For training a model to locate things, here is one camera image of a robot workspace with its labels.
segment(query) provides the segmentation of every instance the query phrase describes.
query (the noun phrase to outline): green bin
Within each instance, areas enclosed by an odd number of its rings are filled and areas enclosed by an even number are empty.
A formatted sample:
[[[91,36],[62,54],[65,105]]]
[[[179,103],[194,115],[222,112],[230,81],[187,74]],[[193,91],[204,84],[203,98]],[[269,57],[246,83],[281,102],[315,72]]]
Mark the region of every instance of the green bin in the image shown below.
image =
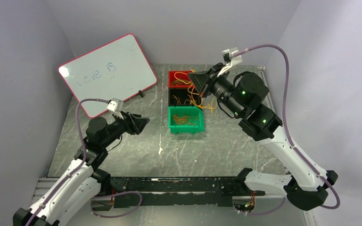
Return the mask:
[[[168,121],[173,134],[205,131],[203,111],[195,106],[169,107]]]

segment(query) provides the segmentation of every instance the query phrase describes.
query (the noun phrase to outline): whiteboard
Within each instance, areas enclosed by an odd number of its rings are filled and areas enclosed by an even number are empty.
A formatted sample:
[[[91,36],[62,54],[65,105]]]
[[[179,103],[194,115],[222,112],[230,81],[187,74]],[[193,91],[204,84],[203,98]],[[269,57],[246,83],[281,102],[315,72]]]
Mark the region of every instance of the whiteboard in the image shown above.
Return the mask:
[[[135,36],[127,34],[58,68],[75,98],[127,100],[157,83]],[[99,102],[82,104],[85,113],[96,117],[106,111]]]

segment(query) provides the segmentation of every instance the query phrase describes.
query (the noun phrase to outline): gray marble table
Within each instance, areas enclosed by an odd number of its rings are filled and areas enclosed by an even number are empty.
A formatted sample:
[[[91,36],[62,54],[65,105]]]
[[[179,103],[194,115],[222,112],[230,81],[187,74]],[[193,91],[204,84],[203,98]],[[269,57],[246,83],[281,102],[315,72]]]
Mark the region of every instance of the gray marble table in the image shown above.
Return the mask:
[[[234,176],[244,167],[258,171],[284,174],[282,163],[265,147],[248,137],[238,126],[239,120],[228,118],[216,108],[211,114],[204,110],[205,132],[197,134],[170,133],[168,128],[168,72],[208,69],[209,65],[152,65],[158,83],[144,92],[145,97],[133,97],[124,103],[123,110],[150,118],[138,136],[124,135],[122,143],[109,152],[100,166],[112,176],[124,177],[179,177],[179,176]],[[238,66],[229,76],[232,80],[243,71],[259,73],[256,68]],[[270,99],[265,104],[270,106]],[[58,145],[48,172],[48,177],[59,177],[80,147],[75,126],[75,106],[70,102]],[[79,112],[85,135],[89,118]],[[111,123],[109,113],[103,114]]]

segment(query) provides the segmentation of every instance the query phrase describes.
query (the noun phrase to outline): white enclosure wall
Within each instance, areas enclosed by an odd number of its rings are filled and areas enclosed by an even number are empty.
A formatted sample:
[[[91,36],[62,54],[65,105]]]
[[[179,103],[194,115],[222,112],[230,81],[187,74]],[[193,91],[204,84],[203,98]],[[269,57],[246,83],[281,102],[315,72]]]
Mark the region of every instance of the white enclosure wall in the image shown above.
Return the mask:
[[[71,97],[56,69],[72,57],[43,0],[0,0],[0,226],[50,165]]]
[[[216,64],[221,51],[277,43],[300,0],[46,0],[76,55],[134,33],[151,63]],[[244,64],[265,65],[271,50]]]
[[[279,45],[290,61],[287,119],[299,145],[335,170],[338,210],[314,210],[319,226],[362,225],[362,0],[303,0]],[[266,78],[281,113],[285,64],[274,52]],[[330,194],[327,204],[333,205]]]

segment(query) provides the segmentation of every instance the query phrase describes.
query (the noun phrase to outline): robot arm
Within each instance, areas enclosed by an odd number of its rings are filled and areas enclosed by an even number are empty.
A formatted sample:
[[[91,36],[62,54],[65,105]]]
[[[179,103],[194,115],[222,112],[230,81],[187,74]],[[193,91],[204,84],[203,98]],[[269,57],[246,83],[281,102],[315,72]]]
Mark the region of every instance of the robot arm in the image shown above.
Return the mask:
[[[311,210],[322,205],[328,197],[328,184],[334,185],[338,175],[317,165],[298,145],[289,142],[282,120],[262,104],[269,90],[257,74],[238,74],[233,84],[227,80],[229,70],[242,62],[241,54],[235,53],[240,52],[223,51],[226,65],[218,63],[207,71],[189,73],[188,77],[201,97],[213,94],[219,108],[230,118],[241,119],[238,125],[242,130],[272,151],[291,173],[281,176],[245,168],[239,177],[245,178],[250,190],[282,195],[299,209]]]
[[[123,133],[138,135],[149,122],[141,115],[121,111],[123,102],[113,99],[108,110],[115,121],[96,117],[89,122],[83,139],[87,152],[80,147],[64,174],[53,187],[28,210],[20,208],[13,216],[13,226],[64,226],[92,197],[111,193],[110,174],[98,169],[107,157],[111,143]]]

